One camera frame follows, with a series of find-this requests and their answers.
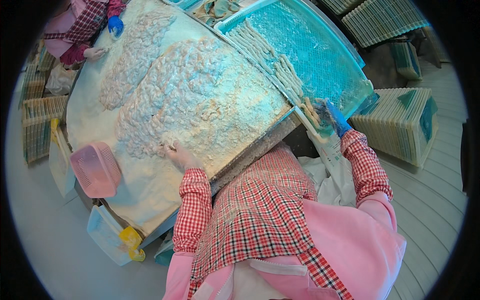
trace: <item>hand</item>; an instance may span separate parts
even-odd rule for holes
[[[323,120],[330,120],[332,123],[335,132],[338,134],[340,138],[352,129],[352,127],[347,123],[347,120],[343,117],[342,113],[332,102],[328,99],[323,100],[321,103],[314,103],[312,104],[313,109],[317,112],[319,117]]]
[[[108,52],[108,49],[104,48],[88,48],[84,51],[84,57],[91,60],[98,60]]]
[[[186,169],[191,168],[204,168],[202,162],[190,151],[183,148],[179,141],[175,141],[173,146],[176,150],[173,150],[169,145],[165,145],[168,149],[166,155],[180,172],[185,173]]]
[[[119,38],[123,32],[123,22],[118,16],[108,18],[108,32],[114,38]]]

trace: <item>worker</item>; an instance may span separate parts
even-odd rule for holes
[[[45,27],[45,47],[66,65],[86,58],[97,60],[107,50],[91,48],[89,39],[108,17],[108,31],[118,38],[123,32],[119,15],[126,5],[121,0],[67,0]]]
[[[217,195],[180,143],[167,157],[185,172],[164,300],[385,299],[406,240],[397,233],[388,177],[364,134],[330,102],[351,162],[356,208],[317,202],[290,148],[276,145]]]

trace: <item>pink jacket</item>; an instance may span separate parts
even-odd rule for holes
[[[344,145],[342,150],[349,158]],[[357,162],[351,161],[355,170]],[[374,185],[374,180],[365,176],[368,173],[354,174],[354,180]],[[360,198],[357,208],[310,200],[303,200],[303,205],[315,247],[352,297],[356,300],[385,299],[398,275],[406,248],[405,239],[396,232],[396,217],[387,194],[377,191]],[[187,299],[193,257],[192,252],[174,253],[164,300]],[[293,300],[340,299],[334,289],[317,287],[296,256],[249,259],[248,263],[274,289]],[[234,268],[233,264],[209,274],[193,299],[231,299]]]
[[[124,4],[121,0],[95,0],[98,2],[108,2],[107,17],[118,16],[123,11]],[[45,33],[65,33],[75,23],[75,20],[82,13],[86,6],[84,0],[71,0],[71,6],[62,14],[52,18],[45,27]],[[46,39],[45,47],[60,62],[71,65],[76,61],[83,61],[84,51],[89,48],[88,45],[76,45],[67,39]]]

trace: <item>pink and white clothing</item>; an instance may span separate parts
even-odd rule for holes
[[[283,144],[223,188],[213,208],[205,172],[186,170],[163,299],[234,299],[252,269],[293,300],[386,298],[406,247],[392,190],[364,134],[349,130],[341,151],[352,163],[357,208],[316,202]]]
[[[83,61],[89,38],[105,17],[119,16],[126,5],[121,0],[71,0],[70,7],[45,27],[45,47],[60,62]]]

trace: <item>blue glove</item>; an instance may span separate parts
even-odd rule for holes
[[[121,36],[123,32],[123,22],[118,16],[111,16],[108,18],[108,32],[110,32],[115,38]]]
[[[315,109],[318,116],[323,120],[330,120],[333,128],[340,138],[352,129],[352,127],[347,123],[347,120],[343,117],[342,113],[335,105],[332,104],[328,99],[322,101],[321,103],[312,104],[313,109]]]

